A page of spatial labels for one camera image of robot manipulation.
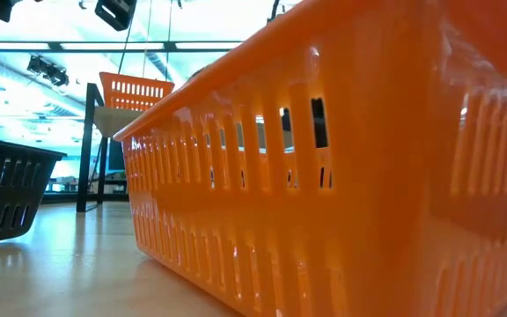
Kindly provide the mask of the black plastic slotted basket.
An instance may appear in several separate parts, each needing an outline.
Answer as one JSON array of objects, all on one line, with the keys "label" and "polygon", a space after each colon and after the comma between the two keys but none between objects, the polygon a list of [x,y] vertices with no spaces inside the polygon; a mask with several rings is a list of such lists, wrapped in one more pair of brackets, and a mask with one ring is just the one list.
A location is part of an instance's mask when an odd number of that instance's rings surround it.
[{"label": "black plastic slotted basket", "polygon": [[55,163],[65,156],[0,141],[0,241],[30,230]]}]

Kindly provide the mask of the orange plastic slotted basket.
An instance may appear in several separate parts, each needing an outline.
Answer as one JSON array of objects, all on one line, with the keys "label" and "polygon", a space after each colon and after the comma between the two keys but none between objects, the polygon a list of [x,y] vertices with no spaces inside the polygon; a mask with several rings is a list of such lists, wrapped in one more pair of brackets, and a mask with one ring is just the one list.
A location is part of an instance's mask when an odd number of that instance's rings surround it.
[{"label": "orange plastic slotted basket", "polygon": [[109,72],[100,72],[99,78],[105,107],[131,111],[148,110],[170,94],[175,86],[169,81]]},{"label": "orange plastic slotted basket", "polygon": [[507,0],[303,0],[115,138],[139,249],[244,315],[507,306]]}]

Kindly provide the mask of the wooden shelf with black legs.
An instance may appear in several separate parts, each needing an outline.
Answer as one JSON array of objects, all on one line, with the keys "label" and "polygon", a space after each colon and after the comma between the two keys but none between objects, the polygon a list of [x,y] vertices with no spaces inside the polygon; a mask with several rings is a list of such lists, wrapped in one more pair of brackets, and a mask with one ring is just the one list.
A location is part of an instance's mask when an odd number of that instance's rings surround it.
[{"label": "wooden shelf with black legs", "polygon": [[[105,106],[99,88],[94,83],[86,85],[83,136],[81,143],[80,165],[77,185],[76,212],[86,213],[95,210],[106,201],[127,201],[127,194],[105,194],[107,157],[109,139],[128,123],[133,121],[140,112],[109,108]],[[90,171],[92,162],[93,130],[101,134],[98,153],[96,155],[96,168],[99,169],[97,178],[97,194],[95,204],[89,206],[89,188],[94,182],[94,174]]]}]

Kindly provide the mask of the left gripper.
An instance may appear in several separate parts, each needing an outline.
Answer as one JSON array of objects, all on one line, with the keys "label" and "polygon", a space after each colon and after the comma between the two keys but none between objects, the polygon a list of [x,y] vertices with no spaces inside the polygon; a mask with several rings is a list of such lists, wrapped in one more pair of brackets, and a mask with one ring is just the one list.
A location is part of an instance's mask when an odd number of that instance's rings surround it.
[{"label": "left gripper", "polygon": [[95,14],[115,31],[129,28],[134,17],[137,0],[98,0]]}]

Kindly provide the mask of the black aluminium table frame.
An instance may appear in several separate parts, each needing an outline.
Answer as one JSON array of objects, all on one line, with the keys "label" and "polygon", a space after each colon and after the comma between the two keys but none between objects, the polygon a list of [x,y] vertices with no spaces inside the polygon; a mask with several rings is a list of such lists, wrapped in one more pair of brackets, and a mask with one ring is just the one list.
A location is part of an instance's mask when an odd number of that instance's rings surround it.
[{"label": "black aluminium table frame", "polygon": [[[42,197],[41,204],[75,203],[77,192],[46,192]],[[126,193],[104,194],[104,202],[128,202],[129,195]]]}]

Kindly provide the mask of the black computer monitor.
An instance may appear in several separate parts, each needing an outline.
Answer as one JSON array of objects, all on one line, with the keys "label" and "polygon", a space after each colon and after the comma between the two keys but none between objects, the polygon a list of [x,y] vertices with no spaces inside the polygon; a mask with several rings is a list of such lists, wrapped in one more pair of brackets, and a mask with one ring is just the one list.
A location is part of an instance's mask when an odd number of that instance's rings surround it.
[{"label": "black computer monitor", "polygon": [[122,152],[122,145],[120,142],[110,139],[107,154],[107,169],[108,170],[124,170],[124,157]]}]

